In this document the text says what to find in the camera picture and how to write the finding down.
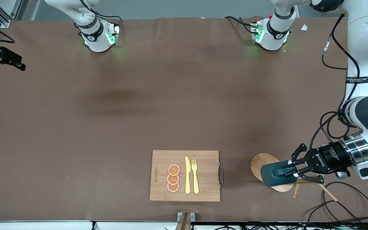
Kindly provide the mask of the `bamboo cutting board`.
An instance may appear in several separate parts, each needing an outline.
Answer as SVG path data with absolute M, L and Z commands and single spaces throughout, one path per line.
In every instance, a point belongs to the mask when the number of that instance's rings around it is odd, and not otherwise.
M 186 163 L 185 156 L 197 162 L 199 194 L 193 192 L 193 172 L 190 172 L 190 194 L 185 193 Z M 177 192 L 167 189 L 168 167 L 177 164 L 180 167 Z M 217 150 L 154 150 L 149 189 L 151 201 L 169 202 L 219 202 L 219 152 Z

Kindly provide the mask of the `yellow plastic fork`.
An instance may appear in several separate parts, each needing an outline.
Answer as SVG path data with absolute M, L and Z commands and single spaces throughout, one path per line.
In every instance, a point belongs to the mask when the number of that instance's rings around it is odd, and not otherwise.
M 193 192 L 195 194 L 199 194 L 199 184 L 198 184 L 198 178 L 197 178 L 197 162 L 196 159 L 191 160 L 191 169 L 193 172 Z

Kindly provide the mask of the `yellow plastic knife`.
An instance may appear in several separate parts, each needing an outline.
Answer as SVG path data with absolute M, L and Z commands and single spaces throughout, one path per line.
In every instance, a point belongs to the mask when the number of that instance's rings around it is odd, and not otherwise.
M 186 163 L 186 182 L 185 182 L 185 193 L 190 194 L 190 172 L 191 172 L 191 164 L 189 158 L 185 156 Z

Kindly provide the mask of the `wooden cup rack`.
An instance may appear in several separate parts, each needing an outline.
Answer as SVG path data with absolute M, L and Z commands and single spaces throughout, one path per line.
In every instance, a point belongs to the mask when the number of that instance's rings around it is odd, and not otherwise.
M 263 179 L 262 179 L 262 176 L 261 176 L 262 166 L 264 166 L 265 164 L 278 163 L 278 162 L 279 162 L 279 160 L 277 158 L 273 157 L 272 155 L 270 155 L 268 153 L 260 153 L 260 154 L 256 155 L 251 161 L 251 164 L 250 164 L 251 172 L 258 180 L 263 182 Z M 299 178 L 299 179 L 297 179 L 296 182 L 294 182 L 292 184 L 273 186 L 273 187 L 270 187 L 270 188 L 277 191 L 277 192 L 288 192 L 293 187 L 295 187 L 295 190 L 294 190 L 294 193 L 293 193 L 293 199 L 295 199 L 295 197 L 298 193 L 299 186 L 301 184 L 308 184 L 308 183 L 311 183 L 311 182 L 304 181 L 303 179 Z

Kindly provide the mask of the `dark teal cup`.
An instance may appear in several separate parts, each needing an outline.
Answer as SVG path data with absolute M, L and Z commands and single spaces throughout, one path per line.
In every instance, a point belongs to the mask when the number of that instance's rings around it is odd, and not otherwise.
M 296 172 L 297 168 L 288 161 L 266 164 L 260 169 L 262 180 L 268 187 L 295 183 L 297 181 L 294 175 Z

